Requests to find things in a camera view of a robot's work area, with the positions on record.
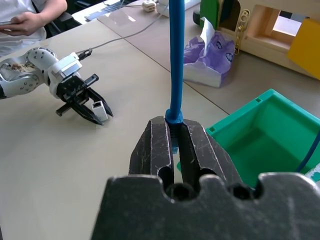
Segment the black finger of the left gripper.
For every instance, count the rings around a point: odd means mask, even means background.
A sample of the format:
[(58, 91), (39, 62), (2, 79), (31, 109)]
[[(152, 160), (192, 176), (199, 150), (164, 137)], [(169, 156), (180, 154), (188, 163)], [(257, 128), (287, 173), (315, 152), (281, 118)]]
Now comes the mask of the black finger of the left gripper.
[(80, 101), (73, 100), (71, 103), (71, 108), (85, 120), (102, 126), (103, 122), (94, 114), (92, 110), (90, 110), (86, 106), (86, 103), (88, 102), (88, 100), (89, 99), (84, 99)]
[(95, 90), (91, 87), (87, 89), (88, 96), (93, 100), (92, 110), (97, 117), (105, 117), (107, 115), (113, 117), (113, 112), (105, 99), (99, 95)]

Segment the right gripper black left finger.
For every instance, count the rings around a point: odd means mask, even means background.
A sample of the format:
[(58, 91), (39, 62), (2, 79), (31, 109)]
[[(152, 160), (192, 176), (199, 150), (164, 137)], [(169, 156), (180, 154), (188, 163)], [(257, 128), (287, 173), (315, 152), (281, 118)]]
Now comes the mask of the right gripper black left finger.
[(131, 156), (130, 175), (151, 175), (161, 178), (163, 186), (174, 183), (174, 160), (171, 134), (164, 116), (150, 119)]

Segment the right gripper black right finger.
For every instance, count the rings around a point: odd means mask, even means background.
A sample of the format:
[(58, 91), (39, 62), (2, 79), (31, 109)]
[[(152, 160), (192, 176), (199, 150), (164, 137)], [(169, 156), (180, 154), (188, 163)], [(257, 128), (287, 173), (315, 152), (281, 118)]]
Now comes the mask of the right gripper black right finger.
[(204, 175), (219, 177), (229, 191), (249, 191), (238, 173), (230, 155), (197, 121), (184, 120), (178, 129), (180, 170), (185, 191), (199, 191)]

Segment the person's bare hand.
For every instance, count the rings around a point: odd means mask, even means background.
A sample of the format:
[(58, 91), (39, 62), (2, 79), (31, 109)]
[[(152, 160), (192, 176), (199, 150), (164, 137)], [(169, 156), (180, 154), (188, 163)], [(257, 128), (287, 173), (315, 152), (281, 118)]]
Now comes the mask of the person's bare hand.
[(45, 14), (24, 12), (10, 20), (10, 24), (0, 26), (0, 32), (10, 36), (30, 36), (52, 20)]

